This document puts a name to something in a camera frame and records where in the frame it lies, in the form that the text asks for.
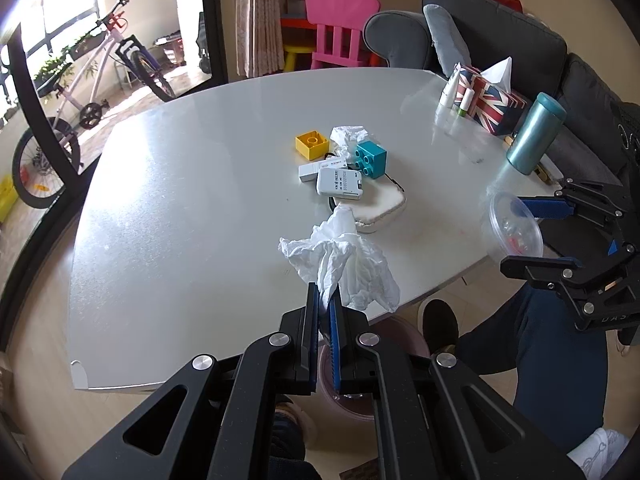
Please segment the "white tissue front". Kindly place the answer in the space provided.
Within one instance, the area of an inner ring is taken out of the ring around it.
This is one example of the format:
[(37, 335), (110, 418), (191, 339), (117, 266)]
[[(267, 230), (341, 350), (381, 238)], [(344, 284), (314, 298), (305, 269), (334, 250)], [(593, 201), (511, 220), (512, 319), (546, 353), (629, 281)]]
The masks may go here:
[(336, 292), (357, 311), (372, 302), (390, 313), (399, 307), (400, 289), (382, 249), (357, 232), (349, 206), (336, 206), (304, 240), (282, 238), (278, 251), (305, 283), (317, 286), (323, 309)]

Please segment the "white tissue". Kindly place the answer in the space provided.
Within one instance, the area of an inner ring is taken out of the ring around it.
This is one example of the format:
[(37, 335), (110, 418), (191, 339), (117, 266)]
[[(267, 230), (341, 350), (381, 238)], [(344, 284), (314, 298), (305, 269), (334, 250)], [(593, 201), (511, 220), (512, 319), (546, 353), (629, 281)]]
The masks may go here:
[(352, 162), (356, 158), (358, 144), (370, 139), (370, 134), (363, 126), (336, 126), (330, 134), (332, 153)]
[(305, 283), (317, 286), (323, 309), (336, 292), (357, 311), (372, 302), (390, 313), (399, 307), (400, 289), (382, 249), (357, 232), (349, 206), (336, 206), (304, 240), (282, 238), (278, 251)]

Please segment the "clear plastic container pink bits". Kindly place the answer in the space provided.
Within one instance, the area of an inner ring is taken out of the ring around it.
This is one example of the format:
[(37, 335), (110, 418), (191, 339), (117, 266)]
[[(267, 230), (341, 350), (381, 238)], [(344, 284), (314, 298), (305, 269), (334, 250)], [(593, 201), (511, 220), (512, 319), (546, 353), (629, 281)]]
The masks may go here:
[(498, 192), (491, 196), (482, 221), (487, 255), (500, 263), (510, 256), (542, 257), (544, 240), (538, 222), (515, 195)]

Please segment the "white square card device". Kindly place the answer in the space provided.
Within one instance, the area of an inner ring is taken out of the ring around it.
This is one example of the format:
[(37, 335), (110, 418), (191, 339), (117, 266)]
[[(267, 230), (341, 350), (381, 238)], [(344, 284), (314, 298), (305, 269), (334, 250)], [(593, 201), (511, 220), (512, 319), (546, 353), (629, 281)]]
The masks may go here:
[(360, 200), (362, 174), (351, 169), (322, 169), (316, 181), (317, 193), (320, 196)]

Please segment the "beige zip pouch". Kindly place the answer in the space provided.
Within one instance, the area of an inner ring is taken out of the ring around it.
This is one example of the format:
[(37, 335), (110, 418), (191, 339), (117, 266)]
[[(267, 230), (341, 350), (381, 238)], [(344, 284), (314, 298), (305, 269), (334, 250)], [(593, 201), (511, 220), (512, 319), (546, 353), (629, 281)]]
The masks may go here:
[(387, 176), (375, 180), (364, 179), (362, 190), (359, 200), (332, 198), (331, 206), (349, 207), (359, 233), (371, 234), (384, 228), (400, 215), (407, 203), (404, 189)]

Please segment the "white usb token stick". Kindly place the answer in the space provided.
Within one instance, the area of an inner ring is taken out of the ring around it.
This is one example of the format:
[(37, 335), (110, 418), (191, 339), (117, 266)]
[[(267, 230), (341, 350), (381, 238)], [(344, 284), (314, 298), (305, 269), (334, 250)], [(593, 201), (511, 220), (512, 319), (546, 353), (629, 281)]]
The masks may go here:
[(300, 165), (297, 175), (300, 182), (311, 182), (317, 180), (318, 174), (322, 169), (345, 169), (347, 167), (347, 159), (345, 157), (329, 157), (318, 162)]

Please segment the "teal toy brick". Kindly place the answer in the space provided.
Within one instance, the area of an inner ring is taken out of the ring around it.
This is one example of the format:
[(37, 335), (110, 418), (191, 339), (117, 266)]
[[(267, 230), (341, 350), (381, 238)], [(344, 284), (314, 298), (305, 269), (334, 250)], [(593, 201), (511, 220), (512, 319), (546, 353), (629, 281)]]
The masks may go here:
[(377, 179), (386, 173), (387, 152), (372, 141), (357, 144), (352, 159), (352, 168), (360, 171), (365, 177)]

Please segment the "teal thermos bottle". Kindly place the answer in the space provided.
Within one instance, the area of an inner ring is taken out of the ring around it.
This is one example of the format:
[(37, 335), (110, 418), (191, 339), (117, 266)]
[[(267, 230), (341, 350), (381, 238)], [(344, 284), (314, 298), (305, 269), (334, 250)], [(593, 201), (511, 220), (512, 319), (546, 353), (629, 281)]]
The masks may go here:
[(528, 176), (558, 135), (567, 112), (547, 93), (539, 92), (506, 152), (506, 160), (521, 174)]

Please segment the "dark grey sofa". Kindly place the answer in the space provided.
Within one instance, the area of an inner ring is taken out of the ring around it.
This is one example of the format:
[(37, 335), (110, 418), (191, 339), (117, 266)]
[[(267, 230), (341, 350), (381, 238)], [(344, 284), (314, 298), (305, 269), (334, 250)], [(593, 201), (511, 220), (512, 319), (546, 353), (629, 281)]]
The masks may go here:
[(540, 21), (495, 0), (422, 0), (442, 6), (484, 70), (512, 58), (512, 87), (528, 100), (547, 92), (566, 109), (549, 156), (567, 177), (627, 184), (631, 166), (612, 112), (617, 94), (565, 40)]

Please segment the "person's legs in jeans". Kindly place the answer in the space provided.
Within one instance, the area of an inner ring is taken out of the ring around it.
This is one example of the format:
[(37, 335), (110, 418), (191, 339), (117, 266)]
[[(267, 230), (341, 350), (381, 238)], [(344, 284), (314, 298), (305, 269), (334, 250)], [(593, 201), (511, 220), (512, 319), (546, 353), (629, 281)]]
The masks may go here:
[(515, 370), (514, 408), (564, 452), (603, 426), (608, 346), (602, 332), (576, 330), (554, 292), (523, 285), (456, 343), (477, 375)]

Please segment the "black shoe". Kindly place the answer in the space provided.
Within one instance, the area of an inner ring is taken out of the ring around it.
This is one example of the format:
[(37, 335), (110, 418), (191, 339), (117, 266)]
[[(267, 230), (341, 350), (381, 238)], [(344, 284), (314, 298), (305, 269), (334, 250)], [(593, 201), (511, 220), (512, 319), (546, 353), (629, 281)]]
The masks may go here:
[(432, 299), (424, 304), (421, 328), (432, 356), (451, 352), (459, 340), (459, 327), (454, 310), (441, 299)]

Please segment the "beige slipper shoe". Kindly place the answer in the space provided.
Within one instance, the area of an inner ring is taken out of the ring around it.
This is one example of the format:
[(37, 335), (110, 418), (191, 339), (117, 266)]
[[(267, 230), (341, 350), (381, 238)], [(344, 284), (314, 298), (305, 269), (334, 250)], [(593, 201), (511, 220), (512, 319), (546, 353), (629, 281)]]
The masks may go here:
[(277, 417), (286, 419), (289, 424), (295, 425), (302, 432), (306, 446), (314, 447), (318, 437), (317, 425), (310, 415), (293, 400), (288, 396), (282, 396), (276, 404), (274, 414)]

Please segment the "union jack tissue box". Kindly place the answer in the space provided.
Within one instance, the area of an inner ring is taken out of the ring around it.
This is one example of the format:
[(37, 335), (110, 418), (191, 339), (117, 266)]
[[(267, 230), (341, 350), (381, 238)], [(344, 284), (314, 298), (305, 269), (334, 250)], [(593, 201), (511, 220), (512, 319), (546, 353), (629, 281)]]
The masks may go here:
[(508, 56), (484, 72), (461, 63), (454, 66), (458, 76), (454, 106), (461, 108), (466, 90), (471, 89), (474, 94), (465, 115), (494, 136), (511, 133), (530, 104), (512, 87), (512, 64)]

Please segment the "small white green bottle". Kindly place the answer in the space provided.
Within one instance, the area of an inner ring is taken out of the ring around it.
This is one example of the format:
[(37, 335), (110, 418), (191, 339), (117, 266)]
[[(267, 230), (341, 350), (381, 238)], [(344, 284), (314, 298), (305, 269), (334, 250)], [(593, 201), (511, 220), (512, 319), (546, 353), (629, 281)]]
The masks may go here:
[(458, 115), (465, 116), (471, 107), (475, 96), (475, 91), (472, 88), (466, 88), (462, 100), (458, 106)]

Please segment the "white tube bottle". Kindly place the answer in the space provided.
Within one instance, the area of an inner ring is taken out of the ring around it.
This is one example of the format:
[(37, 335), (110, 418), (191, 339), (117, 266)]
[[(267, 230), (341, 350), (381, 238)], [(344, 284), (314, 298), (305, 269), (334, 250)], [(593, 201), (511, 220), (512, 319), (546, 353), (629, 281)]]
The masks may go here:
[(458, 92), (458, 80), (459, 80), (460, 68), (457, 67), (449, 77), (445, 87), (442, 89), (438, 105), (443, 108), (450, 108), (454, 105)]

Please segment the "dark woven mat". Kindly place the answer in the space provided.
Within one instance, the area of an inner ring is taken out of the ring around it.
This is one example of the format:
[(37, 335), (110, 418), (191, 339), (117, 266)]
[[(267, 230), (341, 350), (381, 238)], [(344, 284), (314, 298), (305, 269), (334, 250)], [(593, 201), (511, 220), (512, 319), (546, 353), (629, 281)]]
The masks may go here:
[(378, 459), (368, 460), (354, 468), (347, 469), (340, 473), (341, 480), (380, 480), (380, 466)]

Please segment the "yellow toy brick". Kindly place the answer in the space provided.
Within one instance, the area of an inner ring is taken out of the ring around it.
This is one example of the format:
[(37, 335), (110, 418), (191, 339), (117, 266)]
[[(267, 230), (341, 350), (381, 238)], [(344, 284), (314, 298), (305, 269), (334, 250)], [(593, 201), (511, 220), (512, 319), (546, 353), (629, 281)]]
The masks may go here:
[(294, 146), (299, 155), (312, 162), (324, 157), (330, 150), (330, 141), (319, 131), (311, 130), (296, 136)]

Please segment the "crumpled white tissue back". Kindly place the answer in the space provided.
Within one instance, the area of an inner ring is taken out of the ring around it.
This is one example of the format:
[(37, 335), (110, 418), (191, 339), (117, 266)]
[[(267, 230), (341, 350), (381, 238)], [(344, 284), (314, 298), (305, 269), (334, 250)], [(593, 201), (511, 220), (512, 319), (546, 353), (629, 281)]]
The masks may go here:
[(352, 162), (356, 158), (358, 144), (370, 139), (370, 134), (363, 126), (336, 126), (330, 134), (332, 153)]

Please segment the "white printed shoe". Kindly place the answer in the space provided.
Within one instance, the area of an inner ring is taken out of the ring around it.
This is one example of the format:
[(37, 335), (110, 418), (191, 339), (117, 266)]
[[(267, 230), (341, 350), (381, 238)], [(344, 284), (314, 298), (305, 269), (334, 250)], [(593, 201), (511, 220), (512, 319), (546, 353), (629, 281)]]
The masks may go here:
[(567, 456), (587, 480), (601, 480), (620, 458), (629, 438), (612, 429), (599, 428)]

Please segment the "light grey cushion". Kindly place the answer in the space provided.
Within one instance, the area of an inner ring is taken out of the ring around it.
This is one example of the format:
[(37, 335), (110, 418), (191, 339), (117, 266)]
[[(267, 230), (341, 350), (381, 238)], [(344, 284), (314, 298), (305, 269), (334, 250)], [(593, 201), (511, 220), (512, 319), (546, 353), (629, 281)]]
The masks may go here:
[(450, 77), (457, 65), (470, 65), (469, 48), (450, 13), (438, 4), (429, 3), (423, 7), (423, 14), (442, 73)]

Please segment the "yellow kids stool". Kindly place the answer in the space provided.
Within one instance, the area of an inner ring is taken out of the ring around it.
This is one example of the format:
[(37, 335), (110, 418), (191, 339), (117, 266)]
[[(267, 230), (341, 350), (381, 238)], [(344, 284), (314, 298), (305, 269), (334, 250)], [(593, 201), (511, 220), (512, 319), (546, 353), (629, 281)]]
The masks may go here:
[(285, 73), (296, 72), (296, 70), (310, 70), (313, 46), (302, 46), (301, 44), (285, 44), (284, 46), (284, 69)]

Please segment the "patterned curtain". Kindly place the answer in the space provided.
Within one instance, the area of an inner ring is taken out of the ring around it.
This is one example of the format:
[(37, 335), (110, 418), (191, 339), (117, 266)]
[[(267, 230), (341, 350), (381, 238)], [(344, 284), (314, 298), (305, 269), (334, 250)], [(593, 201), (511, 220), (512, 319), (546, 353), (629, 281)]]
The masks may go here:
[(279, 0), (235, 0), (236, 71), (245, 78), (284, 69)]

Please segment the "red kids table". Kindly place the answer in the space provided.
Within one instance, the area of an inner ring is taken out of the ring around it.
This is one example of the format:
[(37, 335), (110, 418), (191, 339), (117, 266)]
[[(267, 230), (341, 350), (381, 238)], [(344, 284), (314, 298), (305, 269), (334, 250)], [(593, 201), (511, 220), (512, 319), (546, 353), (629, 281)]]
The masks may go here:
[(285, 46), (311, 47), (317, 44), (317, 26), (306, 18), (281, 18), (282, 41)]

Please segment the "pink kids chair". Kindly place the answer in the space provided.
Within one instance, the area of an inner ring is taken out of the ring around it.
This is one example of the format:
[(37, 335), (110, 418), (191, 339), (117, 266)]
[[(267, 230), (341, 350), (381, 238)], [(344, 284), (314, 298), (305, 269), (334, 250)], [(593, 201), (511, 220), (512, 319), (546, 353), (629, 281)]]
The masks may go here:
[(305, 0), (307, 21), (316, 26), (311, 68), (368, 67), (373, 54), (364, 45), (363, 29), (381, 9), (378, 0)]

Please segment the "white bicycle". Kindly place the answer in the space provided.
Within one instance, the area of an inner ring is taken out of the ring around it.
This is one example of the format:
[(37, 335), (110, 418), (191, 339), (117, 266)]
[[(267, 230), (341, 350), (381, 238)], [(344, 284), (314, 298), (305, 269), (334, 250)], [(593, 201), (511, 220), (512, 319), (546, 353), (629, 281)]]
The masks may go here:
[[(136, 36), (124, 35), (128, 28), (124, 7), (128, 3), (130, 0), (117, 0), (92, 29), (65, 48), (37, 88), (40, 98), (55, 96), (61, 101), (48, 122), (75, 170), (84, 166), (78, 131), (96, 128), (110, 108), (107, 100), (98, 99), (107, 61), (122, 66), (161, 101), (170, 102), (177, 97), (160, 62)], [(11, 176), (18, 197), (29, 207), (47, 209), (62, 193), (62, 179), (54, 174), (52, 162), (30, 130), (17, 142)]]

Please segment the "yellow crate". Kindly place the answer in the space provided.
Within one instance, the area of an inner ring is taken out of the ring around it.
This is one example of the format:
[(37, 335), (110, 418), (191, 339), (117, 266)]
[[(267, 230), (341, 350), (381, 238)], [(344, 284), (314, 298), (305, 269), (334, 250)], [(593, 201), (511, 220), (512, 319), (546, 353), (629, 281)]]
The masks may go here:
[(17, 199), (18, 195), (13, 185), (13, 179), (9, 174), (6, 174), (0, 183), (0, 223), (6, 221)]

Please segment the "black door frame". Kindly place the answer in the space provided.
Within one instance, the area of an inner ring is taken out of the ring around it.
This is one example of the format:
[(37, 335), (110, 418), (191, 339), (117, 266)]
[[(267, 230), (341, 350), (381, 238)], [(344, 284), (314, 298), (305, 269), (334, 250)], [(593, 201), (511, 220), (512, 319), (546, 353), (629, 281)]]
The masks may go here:
[[(213, 75), (183, 92), (184, 98), (229, 81), (220, 0), (203, 0), (203, 12), (207, 47), (213, 55)], [(35, 226), (35, 231), (18, 254), (1, 291), (2, 351), (8, 348), (22, 305), (44, 260), (85, 205), (89, 185), (98, 163), (94, 160), (85, 171), (70, 179), (70, 187), (62, 189), (62, 195), (43, 214)]]

